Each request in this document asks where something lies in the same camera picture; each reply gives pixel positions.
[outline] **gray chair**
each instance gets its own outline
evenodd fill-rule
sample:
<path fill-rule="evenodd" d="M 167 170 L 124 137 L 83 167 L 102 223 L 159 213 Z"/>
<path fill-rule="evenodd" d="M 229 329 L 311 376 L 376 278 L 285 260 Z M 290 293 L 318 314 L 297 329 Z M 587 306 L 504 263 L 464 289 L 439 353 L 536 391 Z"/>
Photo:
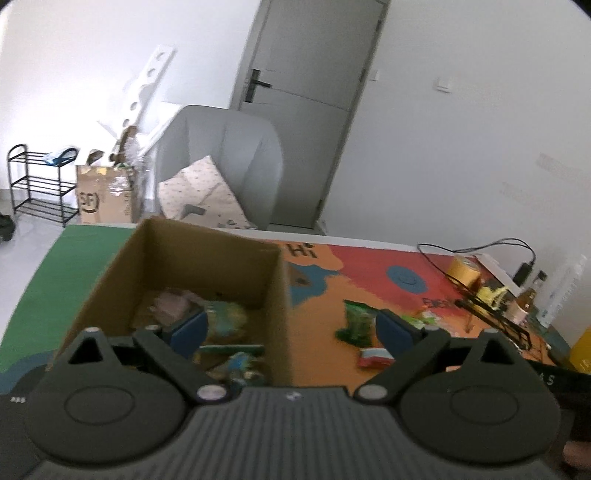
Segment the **gray chair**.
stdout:
<path fill-rule="evenodd" d="M 207 155 L 211 155 L 246 217 L 266 230 L 283 173 L 281 144 L 273 125 L 234 110 L 186 106 L 157 143 L 155 193 L 159 182 Z"/>

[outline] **blue painted circle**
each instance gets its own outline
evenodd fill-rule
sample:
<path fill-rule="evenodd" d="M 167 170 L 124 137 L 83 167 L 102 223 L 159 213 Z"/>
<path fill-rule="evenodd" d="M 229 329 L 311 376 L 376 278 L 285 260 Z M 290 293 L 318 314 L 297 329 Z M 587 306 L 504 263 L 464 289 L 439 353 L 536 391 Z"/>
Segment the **blue painted circle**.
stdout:
<path fill-rule="evenodd" d="M 425 281 L 410 268 L 394 265 L 388 267 L 386 275 L 397 287 L 400 287 L 409 293 L 420 294 L 427 291 L 427 284 Z"/>

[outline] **door handle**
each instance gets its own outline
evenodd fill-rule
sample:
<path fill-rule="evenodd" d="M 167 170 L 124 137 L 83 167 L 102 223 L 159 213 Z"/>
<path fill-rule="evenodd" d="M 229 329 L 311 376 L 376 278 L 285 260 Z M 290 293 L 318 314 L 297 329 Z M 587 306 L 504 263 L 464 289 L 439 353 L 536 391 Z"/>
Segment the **door handle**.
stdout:
<path fill-rule="evenodd" d="M 259 75 L 261 74 L 260 70 L 257 69 L 252 69 L 252 73 L 251 73 L 251 79 L 248 82 L 248 89 L 246 90 L 246 96 L 244 97 L 244 102 L 245 103 L 252 103 L 254 96 L 255 96 L 255 91 L 256 91 L 256 87 L 264 87 L 264 88 L 272 88 L 273 85 L 271 85 L 270 83 L 267 82 L 263 82 L 261 80 L 259 80 Z"/>

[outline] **rack shelf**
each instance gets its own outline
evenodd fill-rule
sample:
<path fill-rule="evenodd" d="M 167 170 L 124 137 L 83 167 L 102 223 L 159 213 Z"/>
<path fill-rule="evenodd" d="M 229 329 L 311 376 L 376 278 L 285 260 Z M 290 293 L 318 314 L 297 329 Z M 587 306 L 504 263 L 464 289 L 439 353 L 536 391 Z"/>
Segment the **rack shelf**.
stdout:
<path fill-rule="evenodd" d="M 64 195 L 72 192 L 76 188 L 76 183 L 64 181 L 61 179 L 61 168 L 72 163 L 78 156 L 78 151 L 74 148 L 64 152 L 62 158 L 56 159 L 56 164 L 48 164 L 43 160 L 47 155 L 42 152 L 31 152 L 25 144 L 12 147 L 7 155 L 8 160 L 8 181 L 10 182 L 10 194 L 12 209 L 15 213 L 21 212 L 27 215 L 44 218 L 52 222 L 61 223 L 63 227 L 72 220 L 77 214 L 78 209 L 64 204 Z M 16 180 L 12 180 L 13 164 L 24 165 L 25 174 Z M 31 165 L 47 167 L 57 178 L 45 178 L 37 175 L 31 175 L 29 167 Z M 17 203 L 15 192 L 27 192 L 27 198 Z M 38 198 L 34 194 L 55 197 L 55 202 Z"/>

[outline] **pillow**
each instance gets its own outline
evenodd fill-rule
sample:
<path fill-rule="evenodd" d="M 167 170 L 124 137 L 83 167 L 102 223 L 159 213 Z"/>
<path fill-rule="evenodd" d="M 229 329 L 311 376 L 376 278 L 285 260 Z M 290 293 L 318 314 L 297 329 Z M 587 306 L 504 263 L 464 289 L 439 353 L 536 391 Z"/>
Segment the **pillow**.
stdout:
<path fill-rule="evenodd" d="M 166 218 L 218 228 L 256 228 L 209 156 L 161 182 L 158 198 Z"/>

